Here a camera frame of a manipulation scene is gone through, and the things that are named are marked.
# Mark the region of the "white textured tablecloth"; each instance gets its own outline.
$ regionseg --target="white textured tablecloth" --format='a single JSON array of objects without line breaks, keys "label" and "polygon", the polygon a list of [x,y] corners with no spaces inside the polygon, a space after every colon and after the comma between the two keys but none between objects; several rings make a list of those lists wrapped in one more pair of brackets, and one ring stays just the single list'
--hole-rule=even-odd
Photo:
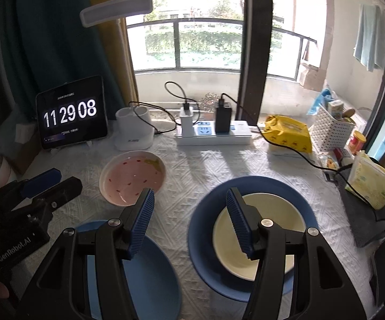
[{"label": "white textured tablecloth", "polygon": [[[181,317],[185,320],[241,319],[245,303],[232,301],[211,290],[197,275],[189,259],[188,224],[200,200],[215,186],[236,177],[261,175],[285,182],[296,189],[313,208],[323,236],[341,261],[368,317],[377,308],[369,286],[370,256],[378,247],[374,242],[365,248],[354,244],[341,197],[334,184],[323,179],[321,171],[302,159],[267,154],[268,144],[254,136],[250,146],[177,147],[173,137],[157,136],[150,152],[166,165],[166,181],[155,197],[155,210],[147,235],[166,253],[179,277],[182,289]],[[104,200],[99,191],[99,175],[112,157],[120,154],[112,138],[62,148],[55,155],[41,152],[29,167],[25,178],[55,167],[63,179],[75,176],[83,182],[80,196],[54,212],[49,224],[51,241],[29,256],[15,270],[19,294],[28,279],[63,229],[81,223],[118,217],[120,209]],[[289,315],[291,293],[283,296],[279,318]]]}]

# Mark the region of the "orange jar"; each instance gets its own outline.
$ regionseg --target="orange jar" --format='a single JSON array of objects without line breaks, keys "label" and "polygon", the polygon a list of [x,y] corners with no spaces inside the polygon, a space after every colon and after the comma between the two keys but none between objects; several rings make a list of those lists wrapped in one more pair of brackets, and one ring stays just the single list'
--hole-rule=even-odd
[{"label": "orange jar", "polygon": [[356,153],[362,150],[363,145],[366,143],[366,137],[362,135],[359,131],[353,132],[353,137],[350,139],[348,144],[348,148],[352,152],[352,154],[356,155]]}]

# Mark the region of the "light blue plate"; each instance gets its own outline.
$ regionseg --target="light blue plate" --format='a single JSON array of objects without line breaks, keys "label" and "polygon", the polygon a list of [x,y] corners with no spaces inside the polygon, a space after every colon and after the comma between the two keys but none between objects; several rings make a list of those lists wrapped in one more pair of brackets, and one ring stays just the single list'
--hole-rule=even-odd
[{"label": "light blue plate", "polygon": [[[106,220],[85,223],[79,232],[95,230]],[[145,236],[131,261],[123,260],[127,283],[140,320],[177,320],[181,306],[178,278],[164,252]],[[102,320],[96,287],[95,256],[87,256],[87,281],[91,315]]]},{"label": "light blue plate", "polygon": [[[307,228],[318,228],[316,217],[308,202],[287,184],[268,177],[247,176],[228,180],[207,194],[195,209],[188,229],[188,248],[192,264],[211,289],[222,296],[248,302],[253,282],[231,274],[222,266],[213,249],[213,226],[226,206],[227,191],[237,187],[242,195],[266,192],[293,204],[304,218]],[[293,269],[284,276],[283,294],[293,289]]]}]

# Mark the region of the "black phone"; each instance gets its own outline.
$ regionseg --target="black phone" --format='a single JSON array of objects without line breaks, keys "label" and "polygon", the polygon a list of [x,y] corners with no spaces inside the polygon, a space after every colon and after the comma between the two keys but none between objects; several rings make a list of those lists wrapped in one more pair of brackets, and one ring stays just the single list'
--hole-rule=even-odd
[{"label": "black phone", "polygon": [[369,284],[379,307],[385,301],[385,239],[372,256],[374,275]]}]

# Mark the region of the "silver screw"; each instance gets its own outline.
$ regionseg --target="silver screw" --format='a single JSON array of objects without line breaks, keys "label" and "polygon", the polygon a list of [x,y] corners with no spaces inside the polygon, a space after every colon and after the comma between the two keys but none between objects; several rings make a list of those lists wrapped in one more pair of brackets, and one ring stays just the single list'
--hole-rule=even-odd
[{"label": "silver screw", "polygon": [[72,227],[68,227],[67,229],[64,230],[64,235],[69,237],[74,234],[74,229]]},{"label": "silver screw", "polygon": [[119,224],[121,224],[121,221],[118,218],[113,218],[113,219],[108,220],[109,226],[115,227],[115,226],[119,226]]},{"label": "silver screw", "polygon": [[265,227],[271,227],[274,225],[273,220],[271,219],[262,219],[261,225]]},{"label": "silver screw", "polygon": [[310,227],[307,230],[308,234],[311,236],[317,236],[319,234],[319,230],[317,230],[315,227]]}]

